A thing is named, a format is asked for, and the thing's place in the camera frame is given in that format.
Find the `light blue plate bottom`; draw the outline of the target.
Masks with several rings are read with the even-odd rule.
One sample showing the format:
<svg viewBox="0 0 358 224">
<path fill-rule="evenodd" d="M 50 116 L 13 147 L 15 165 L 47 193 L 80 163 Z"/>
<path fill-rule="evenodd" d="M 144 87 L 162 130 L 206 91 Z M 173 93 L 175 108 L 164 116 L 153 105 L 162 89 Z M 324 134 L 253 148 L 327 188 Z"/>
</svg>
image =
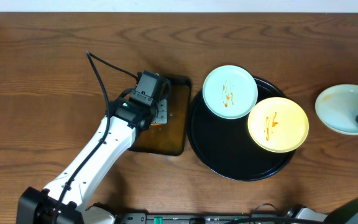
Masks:
<svg viewBox="0 0 358 224">
<path fill-rule="evenodd" d="M 314 107 L 318 118 L 329 129 L 341 134 L 358 135 L 358 85 L 331 86 L 318 95 Z"/>
</svg>

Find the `light blue plate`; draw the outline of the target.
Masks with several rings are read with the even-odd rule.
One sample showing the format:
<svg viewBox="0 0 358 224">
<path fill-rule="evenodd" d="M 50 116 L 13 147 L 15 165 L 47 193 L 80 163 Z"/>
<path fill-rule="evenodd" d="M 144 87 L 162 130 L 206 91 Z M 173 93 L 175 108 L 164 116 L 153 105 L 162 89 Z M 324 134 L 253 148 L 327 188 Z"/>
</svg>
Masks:
<svg viewBox="0 0 358 224">
<path fill-rule="evenodd" d="M 318 118 L 329 129 L 341 134 L 358 135 L 358 85 L 331 86 L 318 95 L 314 107 Z"/>
<path fill-rule="evenodd" d="M 206 77 L 202 96 L 207 108 L 224 119 L 249 114 L 258 99 L 257 84 L 245 69 L 235 65 L 215 68 Z"/>
</svg>

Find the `light blue plate top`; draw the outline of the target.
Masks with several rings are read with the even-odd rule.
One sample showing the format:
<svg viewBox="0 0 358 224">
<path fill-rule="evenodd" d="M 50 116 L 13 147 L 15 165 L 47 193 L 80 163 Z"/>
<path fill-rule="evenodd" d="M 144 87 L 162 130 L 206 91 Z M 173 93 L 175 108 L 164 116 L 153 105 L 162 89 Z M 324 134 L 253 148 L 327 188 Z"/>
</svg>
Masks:
<svg viewBox="0 0 358 224">
<path fill-rule="evenodd" d="M 206 77 L 202 96 L 207 108 L 224 119 L 249 114 L 258 99 L 257 84 L 245 69 L 235 65 L 215 68 Z"/>
</svg>

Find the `yellow plate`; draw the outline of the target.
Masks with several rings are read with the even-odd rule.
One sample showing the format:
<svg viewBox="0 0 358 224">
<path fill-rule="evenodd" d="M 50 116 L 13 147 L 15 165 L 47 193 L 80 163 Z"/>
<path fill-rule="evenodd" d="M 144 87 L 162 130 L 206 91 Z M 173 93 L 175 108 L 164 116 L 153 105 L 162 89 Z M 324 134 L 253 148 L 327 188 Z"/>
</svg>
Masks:
<svg viewBox="0 0 358 224">
<path fill-rule="evenodd" d="M 294 151 L 307 138 L 309 121 L 292 100 L 271 97 L 257 103 L 249 113 L 247 127 L 254 142 L 275 153 Z"/>
</svg>

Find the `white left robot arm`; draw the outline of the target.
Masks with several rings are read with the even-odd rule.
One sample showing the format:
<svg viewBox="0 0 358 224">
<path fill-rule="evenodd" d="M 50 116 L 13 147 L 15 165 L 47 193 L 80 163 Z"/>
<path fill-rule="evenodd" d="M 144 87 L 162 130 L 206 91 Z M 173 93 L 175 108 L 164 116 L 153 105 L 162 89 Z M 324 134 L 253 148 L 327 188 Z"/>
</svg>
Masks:
<svg viewBox="0 0 358 224">
<path fill-rule="evenodd" d="M 115 223 L 116 215 L 89 202 L 117 159 L 140 132 L 167 122 L 166 100 L 145 105 L 117 98 L 88 144 L 71 164 L 39 191 L 28 187 L 17 208 L 17 223 Z"/>
</svg>

